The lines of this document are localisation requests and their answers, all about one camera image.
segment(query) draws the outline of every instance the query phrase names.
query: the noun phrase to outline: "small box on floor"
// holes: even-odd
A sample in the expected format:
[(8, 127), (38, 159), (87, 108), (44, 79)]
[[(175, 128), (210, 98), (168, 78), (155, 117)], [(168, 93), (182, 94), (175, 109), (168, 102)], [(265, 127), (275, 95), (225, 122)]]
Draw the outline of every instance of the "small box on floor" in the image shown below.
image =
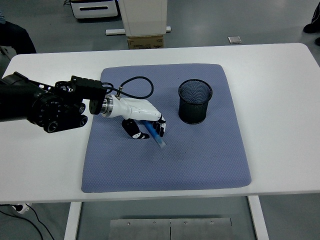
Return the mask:
[(129, 49), (163, 49), (164, 36), (130, 36), (128, 46)]

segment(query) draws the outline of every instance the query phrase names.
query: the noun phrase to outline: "black cable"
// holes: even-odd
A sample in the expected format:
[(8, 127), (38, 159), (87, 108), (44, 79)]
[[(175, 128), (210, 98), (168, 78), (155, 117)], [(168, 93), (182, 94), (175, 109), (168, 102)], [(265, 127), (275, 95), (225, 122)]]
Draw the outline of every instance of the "black cable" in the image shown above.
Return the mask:
[(28, 204), (25, 204), (25, 205), (27, 205), (27, 206), (34, 212), (34, 214), (35, 214), (36, 219), (38, 220), (38, 222), (41, 223), (41, 224), (45, 227), (45, 229), (47, 230), (47, 232), (50, 234), (51, 238), (52, 238), (53, 240), (55, 240), (54, 237), (52, 236), (51, 232), (50, 232), (49, 229), (47, 228), (47, 226), (46, 226), (43, 222), (40, 221), (37, 212), (36, 212), (31, 206), (29, 206)]
[[(110, 85), (111, 86), (111, 88), (113, 88), (114, 87), (114, 85), (111, 83), (111, 82), (102, 82), (102, 85)], [(111, 93), (113, 90), (112, 89), (110, 89), (109, 91), (107, 91), (105, 94), (109, 94), (109, 93)]]
[[(111, 93), (112, 91), (116, 91), (117, 93), (123, 94), (123, 95), (125, 95), (125, 96), (127, 96), (127, 97), (130, 97), (130, 98), (133, 98), (133, 99), (147, 99), (148, 97), (150, 97), (150, 96), (154, 93), (154, 84), (152, 83), (152, 81), (151, 81), (149, 78), (147, 78), (147, 77), (145, 77), (145, 76), (135, 76), (135, 77), (132, 77), (132, 78), (124, 81), (124, 82), (120, 85), (120, 87), (123, 87), (125, 84), (127, 84), (127, 83), (129, 83), (129, 82), (131, 82), (131, 81), (133, 81), (133, 80), (135, 80), (135, 79), (144, 79), (144, 80), (147, 80), (147, 81), (150, 83), (150, 85), (151, 85), (151, 91), (150, 91), (150, 93), (149, 93), (148, 95), (146, 95), (146, 96), (134, 96), (134, 95), (128, 94), (128, 93), (126, 93), (126, 92), (124, 92), (124, 91), (121, 91), (121, 90), (119, 90), (119, 89), (116, 89), (116, 88), (114, 88), (114, 87), (110, 87), (110, 86), (106, 86), (105, 89), (106, 89), (106, 90), (111, 90), (111, 91), (109, 91), (109, 93)], [(102, 85), (106, 85), (106, 84), (112, 85), (112, 84), (110, 84), (109, 82), (103, 82), (103, 83), (102, 83)]]
[(64, 5), (70, 5), (71, 6), (70, 0), (65, 0), (63, 6)]
[[(12, 205), (11, 205), (11, 204), (1, 204), (0, 206), (2, 207), (2, 206), (12, 206)], [(31, 223), (31, 224), (34, 226), (34, 228), (38, 231), (38, 233), (40, 234), (41, 240), (44, 240), (44, 237), (42, 236), (39, 228), (37, 228), (37, 226), (36, 226), (32, 221), (30, 221), (29, 219), (26, 219), (26, 218), (21, 217), (21, 216), (10, 215), (10, 214), (5, 213), (5, 212), (3, 212), (3, 211), (1, 211), (1, 210), (0, 210), (0, 213), (2, 213), (2, 214), (4, 214), (4, 215), (7, 215), (7, 216), (9, 216), (9, 217), (13, 217), (13, 218), (17, 218), (17, 219), (22, 219), (22, 220), (28, 221), (28, 222)]]

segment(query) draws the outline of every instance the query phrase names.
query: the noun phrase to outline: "black shoe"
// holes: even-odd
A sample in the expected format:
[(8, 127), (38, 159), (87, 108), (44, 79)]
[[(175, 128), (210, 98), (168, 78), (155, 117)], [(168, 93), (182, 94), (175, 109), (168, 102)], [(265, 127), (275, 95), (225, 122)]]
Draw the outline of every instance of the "black shoe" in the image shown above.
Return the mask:
[(320, 37), (318, 37), (316, 40), (314, 40), (314, 43), (318, 46), (320, 46)]
[(320, 32), (320, 26), (310, 23), (303, 28), (303, 31), (306, 34), (314, 34), (316, 32)]

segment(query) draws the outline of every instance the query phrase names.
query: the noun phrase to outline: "table leg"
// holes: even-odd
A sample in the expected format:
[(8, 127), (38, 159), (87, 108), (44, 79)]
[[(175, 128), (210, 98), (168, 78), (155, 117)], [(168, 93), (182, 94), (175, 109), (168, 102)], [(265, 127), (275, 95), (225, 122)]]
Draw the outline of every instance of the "table leg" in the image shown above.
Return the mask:
[(71, 202), (64, 240), (76, 240), (82, 202)]
[(248, 196), (255, 236), (257, 240), (269, 240), (265, 218), (261, 209), (259, 196)]

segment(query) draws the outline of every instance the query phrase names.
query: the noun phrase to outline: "pen holder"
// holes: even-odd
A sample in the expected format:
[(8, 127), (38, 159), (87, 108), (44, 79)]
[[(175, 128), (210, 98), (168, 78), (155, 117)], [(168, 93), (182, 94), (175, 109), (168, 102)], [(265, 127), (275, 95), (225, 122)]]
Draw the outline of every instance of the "pen holder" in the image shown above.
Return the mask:
[(213, 94), (211, 86), (203, 80), (189, 79), (179, 86), (178, 93), (179, 118), (187, 124), (199, 124), (205, 120)]

